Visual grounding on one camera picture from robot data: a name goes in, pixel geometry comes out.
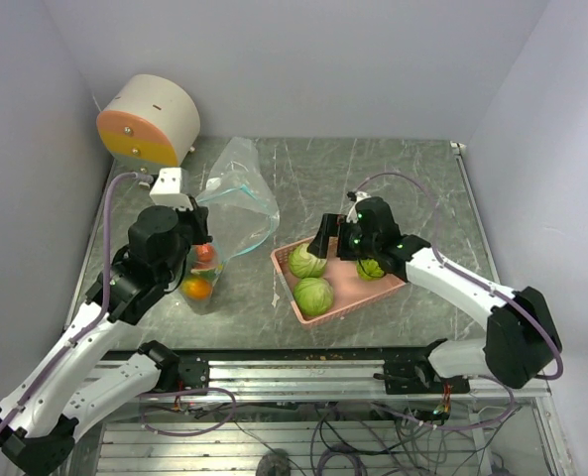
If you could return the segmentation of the orange mango fruit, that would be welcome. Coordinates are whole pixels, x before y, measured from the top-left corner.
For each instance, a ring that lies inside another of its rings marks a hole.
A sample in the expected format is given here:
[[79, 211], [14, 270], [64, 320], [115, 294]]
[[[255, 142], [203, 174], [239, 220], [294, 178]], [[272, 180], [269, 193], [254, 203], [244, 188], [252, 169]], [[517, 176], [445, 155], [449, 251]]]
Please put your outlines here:
[[186, 278], [180, 285], [181, 292], [192, 300], [206, 300], [212, 294], [212, 284], [201, 277]]

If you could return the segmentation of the light green round fruit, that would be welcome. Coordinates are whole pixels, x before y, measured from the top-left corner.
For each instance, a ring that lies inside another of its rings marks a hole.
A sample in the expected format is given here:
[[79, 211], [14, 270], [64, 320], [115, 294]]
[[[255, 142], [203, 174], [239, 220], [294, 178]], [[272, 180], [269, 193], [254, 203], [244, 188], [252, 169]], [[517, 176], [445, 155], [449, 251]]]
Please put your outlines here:
[[377, 281], [386, 274], [373, 259], [359, 260], [356, 265], [356, 272], [359, 278], [364, 281]]

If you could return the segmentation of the blue zipper clear bag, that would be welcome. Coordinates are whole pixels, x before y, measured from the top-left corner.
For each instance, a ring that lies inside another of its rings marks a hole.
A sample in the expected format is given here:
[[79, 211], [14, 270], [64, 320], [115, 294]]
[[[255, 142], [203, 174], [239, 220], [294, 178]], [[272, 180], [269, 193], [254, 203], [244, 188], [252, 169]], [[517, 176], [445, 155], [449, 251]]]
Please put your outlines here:
[[235, 137], [228, 142], [196, 201], [208, 208], [208, 231], [225, 261], [254, 251], [280, 225], [276, 198], [249, 139]]

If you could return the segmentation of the dotted clear zip bag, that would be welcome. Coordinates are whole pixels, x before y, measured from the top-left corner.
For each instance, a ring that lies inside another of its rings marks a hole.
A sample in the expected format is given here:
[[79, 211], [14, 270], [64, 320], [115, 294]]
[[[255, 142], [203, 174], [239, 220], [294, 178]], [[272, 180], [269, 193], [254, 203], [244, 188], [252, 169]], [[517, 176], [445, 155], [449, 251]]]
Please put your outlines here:
[[212, 295], [214, 293], [214, 289], [216, 287], [217, 282], [224, 270], [225, 263], [222, 261], [221, 256], [218, 252], [218, 249], [214, 246], [217, 256], [211, 263], [199, 263], [196, 260], [196, 254], [194, 250], [194, 246], [188, 252], [186, 259], [185, 259], [185, 272], [183, 273], [181, 283], [189, 277], [198, 276], [208, 280], [212, 284], [212, 294], [209, 299], [206, 300], [192, 300], [187, 298], [180, 290], [180, 285], [178, 287], [178, 291], [180, 292], [183, 299], [186, 303], [190, 306], [190, 308], [199, 314], [208, 313], [209, 303], [212, 299]]

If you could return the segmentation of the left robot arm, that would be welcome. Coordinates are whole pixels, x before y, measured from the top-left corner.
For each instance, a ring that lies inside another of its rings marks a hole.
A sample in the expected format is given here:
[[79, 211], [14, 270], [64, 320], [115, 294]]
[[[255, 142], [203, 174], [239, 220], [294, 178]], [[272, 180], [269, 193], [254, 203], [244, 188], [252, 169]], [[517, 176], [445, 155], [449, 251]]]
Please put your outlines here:
[[176, 386], [178, 359], [157, 341], [95, 382], [84, 381], [178, 281], [190, 248], [210, 242], [207, 217], [207, 208], [194, 201], [156, 204], [138, 215], [110, 276], [98, 278], [48, 355], [0, 401], [0, 449], [18, 469], [52, 474], [102, 419], [140, 394], [166, 394]]

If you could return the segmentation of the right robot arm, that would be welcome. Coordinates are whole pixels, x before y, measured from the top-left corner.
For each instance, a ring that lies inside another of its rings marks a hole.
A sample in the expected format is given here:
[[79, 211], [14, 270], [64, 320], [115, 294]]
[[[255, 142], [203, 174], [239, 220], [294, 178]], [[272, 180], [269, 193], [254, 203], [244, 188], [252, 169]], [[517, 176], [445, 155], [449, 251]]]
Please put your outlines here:
[[491, 377], [520, 389], [557, 362], [561, 343], [540, 291], [516, 291], [459, 267], [433, 244], [402, 233], [382, 198], [356, 193], [353, 199], [348, 213], [323, 215], [308, 252], [324, 258], [334, 241], [339, 259], [372, 259], [386, 274], [447, 300], [485, 331], [482, 339], [431, 343], [412, 370], [421, 390], [435, 392], [461, 376]]

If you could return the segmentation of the pale cabbage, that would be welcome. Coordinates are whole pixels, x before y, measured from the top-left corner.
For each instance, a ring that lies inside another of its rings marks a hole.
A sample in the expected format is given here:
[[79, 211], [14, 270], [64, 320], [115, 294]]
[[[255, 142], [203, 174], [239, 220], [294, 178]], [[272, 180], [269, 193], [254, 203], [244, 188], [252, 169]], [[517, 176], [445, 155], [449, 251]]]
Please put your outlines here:
[[327, 313], [334, 304], [334, 290], [324, 278], [304, 278], [294, 287], [294, 301], [305, 316]]
[[308, 251], [308, 243], [302, 243], [289, 254], [288, 265], [290, 272], [299, 279], [321, 278], [327, 260], [312, 255]]

